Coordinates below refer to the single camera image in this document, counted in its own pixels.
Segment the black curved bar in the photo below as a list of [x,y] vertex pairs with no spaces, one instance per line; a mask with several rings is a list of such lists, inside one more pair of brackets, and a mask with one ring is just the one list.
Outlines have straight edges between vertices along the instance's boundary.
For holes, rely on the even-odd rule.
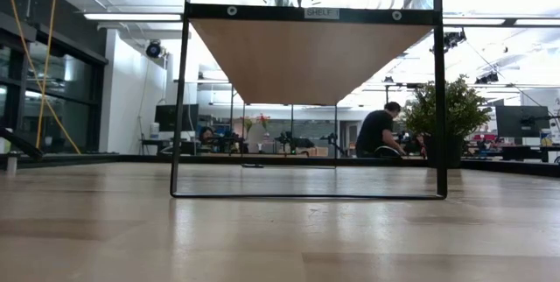
[[22,139],[21,137],[18,137],[13,132],[2,126],[0,126],[0,137],[8,140],[11,144],[15,145],[23,154],[34,160],[41,160],[44,156],[44,153],[40,149]]

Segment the long ceiling light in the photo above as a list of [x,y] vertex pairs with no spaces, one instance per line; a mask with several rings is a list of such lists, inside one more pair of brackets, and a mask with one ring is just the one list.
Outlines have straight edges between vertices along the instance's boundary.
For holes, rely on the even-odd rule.
[[444,26],[551,27],[560,28],[560,18],[444,18]]
[[176,13],[84,13],[84,17],[94,21],[110,22],[178,22],[182,16]]

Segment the small grey cylinder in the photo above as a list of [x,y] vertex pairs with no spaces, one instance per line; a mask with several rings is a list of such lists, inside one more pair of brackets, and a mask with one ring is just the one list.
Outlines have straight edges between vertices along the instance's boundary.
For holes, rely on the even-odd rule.
[[7,163],[6,163],[6,173],[8,176],[15,176],[18,169],[18,159],[20,158],[19,152],[8,152],[7,153]]

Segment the green potted plant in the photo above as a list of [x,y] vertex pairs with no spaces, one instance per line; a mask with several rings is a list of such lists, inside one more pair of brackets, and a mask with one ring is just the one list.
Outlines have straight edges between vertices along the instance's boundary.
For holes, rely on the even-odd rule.
[[[491,110],[485,99],[470,88],[464,75],[445,84],[445,133],[444,148],[446,167],[460,166],[465,151],[465,138],[490,120]],[[429,82],[414,90],[414,98],[404,107],[406,127],[423,137],[425,157],[430,167],[437,166],[439,148],[436,143],[439,121],[437,120],[436,88]]]

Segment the background red flower bouquet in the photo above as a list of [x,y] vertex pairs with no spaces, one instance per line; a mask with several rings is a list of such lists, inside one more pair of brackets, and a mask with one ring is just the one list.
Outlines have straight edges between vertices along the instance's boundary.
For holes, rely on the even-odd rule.
[[241,118],[242,127],[244,129],[244,137],[248,140],[264,140],[270,136],[269,123],[270,117],[260,114],[255,117],[243,116]]

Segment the black computer monitor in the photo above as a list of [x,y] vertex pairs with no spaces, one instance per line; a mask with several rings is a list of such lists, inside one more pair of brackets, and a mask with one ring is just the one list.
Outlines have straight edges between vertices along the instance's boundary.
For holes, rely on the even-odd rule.
[[[196,131],[198,114],[198,104],[184,104],[180,120],[181,130]],[[175,131],[177,119],[176,105],[158,105],[156,107],[154,122],[159,124],[160,131]]]
[[497,106],[497,131],[500,137],[540,137],[550,127],[549,112],[540,106]]

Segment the black metal rig frame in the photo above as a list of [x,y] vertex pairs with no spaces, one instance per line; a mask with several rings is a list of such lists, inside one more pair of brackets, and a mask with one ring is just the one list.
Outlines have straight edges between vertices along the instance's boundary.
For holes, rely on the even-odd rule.
[[[122,155],[122,154],[94,154],[94,155],[57,155],[47,154],[40,160],[27,156],[17,159],[17,164],[23,168],[37,168],[46,166],[76,166],[107,163],[150,163],[170,164],[170,156]],[[241,165],[256,164],[263,166],[359,166],[359,167],[429,167],[426,159],[332,159],[332,158],[299,158],[299,157],[233,157],[223,154],[209,154],[207,156],[185,156],[179,159],[181,164],[201,165]],[[560,179],[559,164],[525,163],[515,161],[491,161],[466,159],[460,162],[460,169],[479,170],[494,173],[513,173],[539,177]]]

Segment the person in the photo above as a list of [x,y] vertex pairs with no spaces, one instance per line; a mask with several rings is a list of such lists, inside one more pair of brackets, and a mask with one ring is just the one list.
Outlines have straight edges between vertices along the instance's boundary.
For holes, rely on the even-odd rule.
[[199,132],[199,152],[212,152],[214,150],[214,130],[204,126]]
[[394,119],[400,111],[397,102],[387,102],[384,109],[366,116],[355,145],[358,158],[400,158],[405,154],[393,137]]

